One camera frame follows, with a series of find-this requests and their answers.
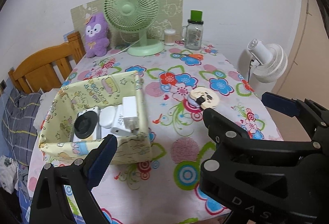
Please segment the white oval case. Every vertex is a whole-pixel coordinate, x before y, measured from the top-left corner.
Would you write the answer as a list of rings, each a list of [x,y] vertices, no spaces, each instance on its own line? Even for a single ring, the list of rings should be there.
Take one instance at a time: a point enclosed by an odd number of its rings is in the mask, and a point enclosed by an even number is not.
[[[115,106],[108,106],[101,109],[99,113],[99,125],[106,129],[111,128],[114,123],[116,114],[117,107]]]

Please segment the grey power bank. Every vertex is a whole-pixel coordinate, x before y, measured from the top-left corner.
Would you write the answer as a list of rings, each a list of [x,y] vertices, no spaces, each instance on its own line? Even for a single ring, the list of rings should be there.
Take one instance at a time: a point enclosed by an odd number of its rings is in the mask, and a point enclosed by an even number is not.
[[[110,128],[110,133],[117,137],[126,137],[135,134],[135,130],[139,128],[139,123],[137,118],[129,118],[127,121],[127,126],[124,122],[123,117],[123,105],[117,106],[115,117]]]

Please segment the glass mason jar mug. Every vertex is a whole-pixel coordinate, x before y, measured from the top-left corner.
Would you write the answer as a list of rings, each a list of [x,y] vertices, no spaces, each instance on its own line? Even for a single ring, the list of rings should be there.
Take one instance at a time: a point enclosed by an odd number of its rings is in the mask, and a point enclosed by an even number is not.
[[[204,30],[203,21],[187,20],[188,24],[182,27],[182,40],[184,46],[189,50],[200,50],[202,45],[202,35]]]

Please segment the white standing fan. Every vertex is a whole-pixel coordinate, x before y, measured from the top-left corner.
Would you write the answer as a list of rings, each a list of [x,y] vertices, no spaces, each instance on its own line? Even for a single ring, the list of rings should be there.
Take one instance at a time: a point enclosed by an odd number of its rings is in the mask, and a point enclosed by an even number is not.
[[[257,95],[277,93],[289,69],[288,56],[277,43],[264,43],[254,38],[246,45],[237,61],[237,70]]]

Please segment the floral tablecloth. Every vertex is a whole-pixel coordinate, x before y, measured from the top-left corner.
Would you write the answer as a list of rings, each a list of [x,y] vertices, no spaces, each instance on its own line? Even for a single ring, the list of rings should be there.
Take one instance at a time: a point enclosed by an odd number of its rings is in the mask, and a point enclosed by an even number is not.
[[[199,61],[181,54],[202,54]],[[134,57],[120,48],[83,58],[63,86],[122,72],[143,80],[152,159],[111,165],[93,194],[110,223],[193,223],[228,213],[199,189],[201,163],[215,151],[201,109],[190,91],[207,87],[220,98],[217,111],[252,139],[281,140],[281,134],[252,87],[212,45],[192,52],[181,46]]]

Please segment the crumpled clothes pile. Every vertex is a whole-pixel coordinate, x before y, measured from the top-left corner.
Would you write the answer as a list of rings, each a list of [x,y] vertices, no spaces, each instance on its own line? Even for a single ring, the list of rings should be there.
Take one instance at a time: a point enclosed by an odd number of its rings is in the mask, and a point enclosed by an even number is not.
[[[22,191],[25,196],[28,195],[27,177],[28,166],[18,163],[15,159],[1,156],[1,187],[12,194],[14,190]]]

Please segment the white rectangular box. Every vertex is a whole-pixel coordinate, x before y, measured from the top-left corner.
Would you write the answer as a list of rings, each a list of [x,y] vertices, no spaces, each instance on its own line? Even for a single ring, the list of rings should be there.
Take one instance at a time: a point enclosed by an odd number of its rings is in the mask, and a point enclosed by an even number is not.
[[[94,111],[98,114],[98,124],[96,125],[96,128],[94,130],[94,133],[88,137],[87,139],[79,139],[75,133],[73,133],[73,138],[72,138],[72,142],[82,142],[82,141],[90,141],[90,140],[97,140],[101,138],[101,132],[100,132],[100,125],[99,125],[99,113],[100,113],[100,109],[98,107],[93,107],[93,108],[89,108],[86,109],[84,111],[81,111],[78,113],[77,117],[87,111]]]

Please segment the green cup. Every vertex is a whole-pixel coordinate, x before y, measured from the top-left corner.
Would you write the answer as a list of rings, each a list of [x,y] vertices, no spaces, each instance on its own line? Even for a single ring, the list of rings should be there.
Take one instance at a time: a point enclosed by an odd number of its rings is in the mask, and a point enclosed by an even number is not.
[[[192,20],[194,22],[201,22],[202,21],[202,11],[191,10],[190,20]]]

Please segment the wooden bed headboard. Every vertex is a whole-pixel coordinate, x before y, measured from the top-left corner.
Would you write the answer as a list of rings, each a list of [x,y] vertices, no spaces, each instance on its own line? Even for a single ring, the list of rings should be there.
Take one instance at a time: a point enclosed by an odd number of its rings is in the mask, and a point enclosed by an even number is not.
[[[23,60],[17,68],[11,68],[8,76],[14,87],[27,94],[36,93],[40,89],[48,92],[61,87],[54,67],[57,66],[60,75],[66,79],[73,70],[70,59],[78,64],[85,55],[79,32],[69,34],[67,39],[61,45],[37,51]]]

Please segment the yellow fabric storage basket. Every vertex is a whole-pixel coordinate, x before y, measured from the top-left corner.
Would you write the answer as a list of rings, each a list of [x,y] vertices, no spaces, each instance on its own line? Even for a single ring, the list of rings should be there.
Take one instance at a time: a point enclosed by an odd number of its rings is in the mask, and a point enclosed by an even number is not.
[[[130,71],[61,87],[42,123],[38,143],[40,151],[66,164],[77,158],[84,159],[102,140],[73,142],[74,122],[78,114],[94,107],[103,109],[119,105],[124,97],[134,96],[137,100],[138,131],[118,138],[118,148],[111,163],[120,165],[151,160],[152,143],[142,85],[138,72]]]

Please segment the orange scissors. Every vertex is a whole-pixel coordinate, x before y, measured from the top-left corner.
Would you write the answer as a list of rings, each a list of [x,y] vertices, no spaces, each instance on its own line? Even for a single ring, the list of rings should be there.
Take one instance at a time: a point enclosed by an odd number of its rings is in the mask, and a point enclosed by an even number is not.
[[[197,59],[199,61],[204,59],[204,56],[202,54],[181,54],[183,57],[192,57],[194,59]]]

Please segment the green desk fan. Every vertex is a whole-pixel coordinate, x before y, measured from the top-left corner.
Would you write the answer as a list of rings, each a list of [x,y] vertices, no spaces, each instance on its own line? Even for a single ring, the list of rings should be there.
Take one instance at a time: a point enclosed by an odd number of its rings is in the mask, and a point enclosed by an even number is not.
[[[108,24],[120,32],[139,35],[139,39],[128,46],[129,55],[150,56],[164,49],[160,40],[147,37],[148,29],[160,12],[160,0],[103,1],[103,13]]]

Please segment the beige cartoon board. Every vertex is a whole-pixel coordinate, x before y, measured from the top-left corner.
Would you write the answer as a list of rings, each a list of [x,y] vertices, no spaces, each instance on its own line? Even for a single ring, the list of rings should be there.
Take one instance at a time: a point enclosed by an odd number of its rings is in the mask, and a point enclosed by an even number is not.
[[[79,32],[82,41],[85,41],[85,22],[93,14],[103,10],[103,0],[94,0],[71,9],[71,18],[74,31]],[[164,31],[174,29],[178,40],[183,26],[183,0],[160,0],[160,10],[157,19],[147,29],[148,38],[164,39]],[[139,39],[137,33],[128,34],[110,26],[108,31],[110,48],[135,42]]]

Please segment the cotton swab container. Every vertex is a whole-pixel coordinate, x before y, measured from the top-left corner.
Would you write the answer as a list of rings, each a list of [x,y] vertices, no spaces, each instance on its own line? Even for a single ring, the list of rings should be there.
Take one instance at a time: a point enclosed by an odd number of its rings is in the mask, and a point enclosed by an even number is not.
[[[166,46],[173,46],[175,44],[176,30],[165,29],[164,30],[164,44]]]

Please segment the plaid bedding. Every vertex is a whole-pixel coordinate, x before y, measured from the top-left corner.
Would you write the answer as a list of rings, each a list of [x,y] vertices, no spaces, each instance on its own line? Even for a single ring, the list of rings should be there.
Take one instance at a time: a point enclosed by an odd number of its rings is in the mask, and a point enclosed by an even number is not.
[[[26,94],[16,88],[12,89],[1,121],[9,156],[27,167],[37,139],[34,120],[40,107],[41,95],[41,92]]]

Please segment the white charger adapter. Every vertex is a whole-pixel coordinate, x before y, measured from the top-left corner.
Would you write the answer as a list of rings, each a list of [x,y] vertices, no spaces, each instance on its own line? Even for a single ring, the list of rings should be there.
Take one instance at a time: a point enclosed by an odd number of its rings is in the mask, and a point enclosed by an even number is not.
[[[133,134],[139,129],[138,109],[135,96],[125,96],[122,100],[124,125]]]

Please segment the purple plush toy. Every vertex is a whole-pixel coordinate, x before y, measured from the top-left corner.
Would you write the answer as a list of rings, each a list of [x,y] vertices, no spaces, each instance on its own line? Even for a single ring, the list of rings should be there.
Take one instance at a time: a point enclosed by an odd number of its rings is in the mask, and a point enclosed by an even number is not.
[[[108,23],[102,12],[91,15],[85,21],[86,57],[102,57],[107,53],[110,44]]]

